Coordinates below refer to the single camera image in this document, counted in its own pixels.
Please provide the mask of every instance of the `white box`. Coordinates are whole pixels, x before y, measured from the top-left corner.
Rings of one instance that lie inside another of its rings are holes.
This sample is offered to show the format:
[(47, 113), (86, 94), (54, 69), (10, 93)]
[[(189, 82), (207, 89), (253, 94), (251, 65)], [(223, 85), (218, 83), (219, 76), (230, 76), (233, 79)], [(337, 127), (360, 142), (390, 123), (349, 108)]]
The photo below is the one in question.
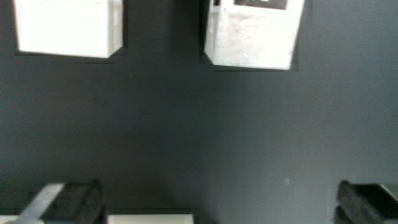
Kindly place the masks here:
[(15, 0), (24, 52), (109, 58), (123, 46), (123, 0)]
[(216, 65), (289, 70), (305, 0), (212, 0), (205, 52)]

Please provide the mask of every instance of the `wall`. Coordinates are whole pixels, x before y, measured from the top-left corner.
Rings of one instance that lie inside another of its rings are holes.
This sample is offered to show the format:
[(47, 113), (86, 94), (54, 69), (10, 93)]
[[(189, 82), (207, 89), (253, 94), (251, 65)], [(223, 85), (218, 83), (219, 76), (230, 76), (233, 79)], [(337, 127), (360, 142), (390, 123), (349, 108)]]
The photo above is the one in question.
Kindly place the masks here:
[(4, 210), (49, 181), (100, 177), (114, 209), (329, 223), (340, 180), (397, 182), (397, 1), (308, 0), (292, 72), (212, 66), (207, 4), (129, 1), (102, 61), (17, 52), (0, 1)]

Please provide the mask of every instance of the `dark gray wall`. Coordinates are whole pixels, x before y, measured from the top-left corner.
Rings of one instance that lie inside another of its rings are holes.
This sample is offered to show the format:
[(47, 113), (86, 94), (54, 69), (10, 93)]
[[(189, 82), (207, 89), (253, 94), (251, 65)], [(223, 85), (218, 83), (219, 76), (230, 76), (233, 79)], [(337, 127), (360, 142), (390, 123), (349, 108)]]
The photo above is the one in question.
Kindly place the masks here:
[(130, 1), (102, 61), (19, 54), (0, 1), (0, 208), (98, 177), (111, 208), (319, 224), (342, 179), (397, 182), (398, 2), (308, 0), (292, 72), (212, 66), (207, 3)]

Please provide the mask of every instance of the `white panel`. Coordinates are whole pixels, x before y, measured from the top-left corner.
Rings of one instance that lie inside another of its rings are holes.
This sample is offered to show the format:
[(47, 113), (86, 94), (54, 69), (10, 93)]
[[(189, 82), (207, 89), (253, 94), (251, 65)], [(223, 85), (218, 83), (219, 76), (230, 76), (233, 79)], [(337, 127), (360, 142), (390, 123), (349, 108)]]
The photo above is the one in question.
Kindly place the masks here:
[(17, 215), (0, 215), (0, 224), (6, 224), (6, 222), (15, 221), (19, 218)]
[(107, 58), (122, 47), (120, 0), (15, 0), (26, 52)]
[(216, 65), (290, 69), (303, 6), (305, 0), (289, 0), (287, 9), (212, 3), (205, 51)]
[(194, 224), (193, 215), (111, 215), (109, 224)]

